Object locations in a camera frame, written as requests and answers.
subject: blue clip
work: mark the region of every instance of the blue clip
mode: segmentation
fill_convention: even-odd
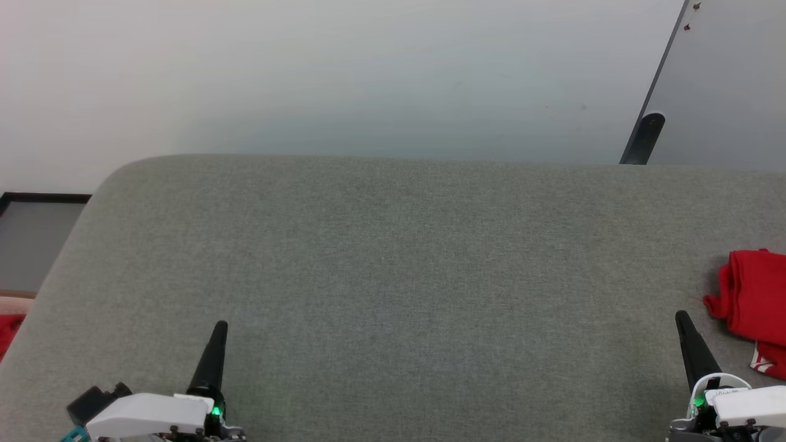
[[[68,434],[60,439],[60,442],[89,442],[90,436],[87,435],[87,431],[80,426],[75,426],[73,430],[69,431]]]

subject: red object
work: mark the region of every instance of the red object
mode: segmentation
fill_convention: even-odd
[[[24,315],[0,315],[0,362],[23,320]]]
[[[786,379],[786,255],[736,250],[719,274],[721,294],[704,297],[729,331],[757,341],[751,367]]]

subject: red cloth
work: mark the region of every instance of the red cloth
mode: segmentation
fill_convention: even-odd
[[[757,341],[751,367],[786,379],[786,255],[736,250],[719,274],[721,294],[704,297],[729,331]]]
[[[11,340],[17,335],[23,319],[24,315],[0,315],[0,362],[6,355]]]

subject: gray fabric cushion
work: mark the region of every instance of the gray fabric cushion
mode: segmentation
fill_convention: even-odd
[[[662,440],[674,313],[786,251],[783,175],[189,156],[116,172],[0,364],[0,437],[57,440],[91,385],[183,392],[215,321],[251,440]]]

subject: white wall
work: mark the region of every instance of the white wall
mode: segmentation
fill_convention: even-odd
[[[786,171],[786,2],[693,3],[648,103],[666,117],[649,164]]]
[[[170,153],[616,163],[683,0],[5,0],[0,187]]]

